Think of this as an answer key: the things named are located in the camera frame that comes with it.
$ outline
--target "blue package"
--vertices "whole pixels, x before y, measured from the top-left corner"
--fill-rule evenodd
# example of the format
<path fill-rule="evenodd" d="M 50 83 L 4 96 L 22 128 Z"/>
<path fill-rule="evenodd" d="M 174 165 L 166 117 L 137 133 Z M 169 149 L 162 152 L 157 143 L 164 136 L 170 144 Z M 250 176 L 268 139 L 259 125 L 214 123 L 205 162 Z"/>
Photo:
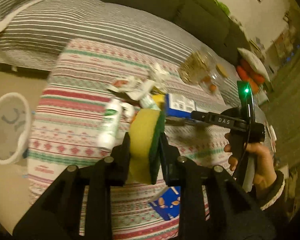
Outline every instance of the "blue package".
<path fill-rule="evenodd" d="M 180 187 L 166 187 L 149 205 L 166 221 L 180 214 Z"/>
<path fill-rule="evenodd" d="M 196 110 L 194 100 L 188 99 L 183 95 L 166 94 L 165 101 L 166 116 L 190 119 L 191 112 Z"/>

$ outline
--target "white bowl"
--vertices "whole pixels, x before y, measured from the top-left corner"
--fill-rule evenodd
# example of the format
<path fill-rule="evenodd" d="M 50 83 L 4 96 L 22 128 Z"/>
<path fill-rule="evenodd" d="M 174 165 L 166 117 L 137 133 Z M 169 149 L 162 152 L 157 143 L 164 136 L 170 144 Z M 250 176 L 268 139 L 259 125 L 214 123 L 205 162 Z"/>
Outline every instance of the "white bowl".
<path fill-rule="evenodd" d="M 0 164 L 17 162 L 28 148 L 31 111 L 19 93 L 0 97 Z"/>

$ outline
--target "jacket sleeve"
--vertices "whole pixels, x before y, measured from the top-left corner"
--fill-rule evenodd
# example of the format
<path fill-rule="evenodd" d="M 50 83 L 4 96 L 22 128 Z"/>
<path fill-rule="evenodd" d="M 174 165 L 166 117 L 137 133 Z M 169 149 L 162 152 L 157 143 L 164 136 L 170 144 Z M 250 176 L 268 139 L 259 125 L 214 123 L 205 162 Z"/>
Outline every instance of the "jacket sleeve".
<path fill-rule="evenodd" d="M 275 173 L 277 179 L 271 186 L 270 192 L 266 197 L 256 201 L 278 231 L 289 223 L 289 219 L 285 210 L 284 194 L 282 194 L 285 186 L 284 176 L 281 171 Z"/>

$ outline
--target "black cable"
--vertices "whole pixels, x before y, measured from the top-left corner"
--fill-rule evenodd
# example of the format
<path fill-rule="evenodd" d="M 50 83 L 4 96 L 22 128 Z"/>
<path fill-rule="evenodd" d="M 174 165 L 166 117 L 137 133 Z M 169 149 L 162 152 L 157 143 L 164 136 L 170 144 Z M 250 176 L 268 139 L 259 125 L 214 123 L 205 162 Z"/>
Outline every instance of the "black cable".
<path fill-rule="evenodd" d="M 246 145 L 243 144 L 243 147 L 244 147 L 244 148 L 243 148 L 243 153 L 242 153 L 242 155 L 241 155 L 240 160 L 238 161 L 238 164 L 237 164 L 237 166 L 236 166 L 234 172 L 232 173 L 232 177 L 234 177 L 235 171 L 237 170 L 237 168 L 239 168 L 239 166 L 240 166 L 240 164 L 241 164 L 241 162 L 242 162 L 242 160 L 243 160 L 243 158 L 244 158 L 244 156 L 245 156 L 245 154 L 246 154 L 248 142 L 249 142 L 249 139 L 250 139 L 250 132 L 251 132 L 251 118 L 250 118 L 250 116 L 249 116 L 249 127 L 248 127 L 247 142 L 246 142 Z"/>

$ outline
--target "orange vegetable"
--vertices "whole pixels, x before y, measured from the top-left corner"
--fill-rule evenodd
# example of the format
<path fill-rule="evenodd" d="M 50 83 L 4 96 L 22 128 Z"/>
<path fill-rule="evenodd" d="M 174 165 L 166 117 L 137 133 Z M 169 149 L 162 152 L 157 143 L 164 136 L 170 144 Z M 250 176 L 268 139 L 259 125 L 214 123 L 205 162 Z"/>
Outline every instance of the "orange vegetable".
<path fill-rule="evenodd" d="M 215 91 L 217 90 L 217 86 L 214 85 L 214 84 L 211 84 L 211 85 L 209 86 L 209 90 L 210 90 L 211 92 L 215 92 Z"/>
<path fill-rule="evenodd" d="M 259 86 L 253 81 L 252 78 L 248 78 L 247 80 L 250 84 L 252 94 L 256 94 L 259 92 Z"/>
<path fill-rule="evenodd" d="M 253 72 L 250 74 L 250 76 L 258 85 L 261 85 L 265 82 L 265 78 L 258 73 Z"/>
<path fill-rule="evenodd" d="M 236 70 L 242 81 L 248 81 L 249 76 L 241 66 L 237 66 Z"/>
<path fill-rule="evenodd" d="M 245 59 L 240 59 L 240 65 L 242 66 L 242 68 L 248 73 L 253 73 L 253 69 L 251 68 L 250 64 L 248 63 L 248 61 L 246 61 Z"/>
<path fill-rule="evenodd" d="M 211 82 L 210 76 L 205 76 L 205 77 L 201 80 L 201 82 L 210 83 L 210 82 Z"/>

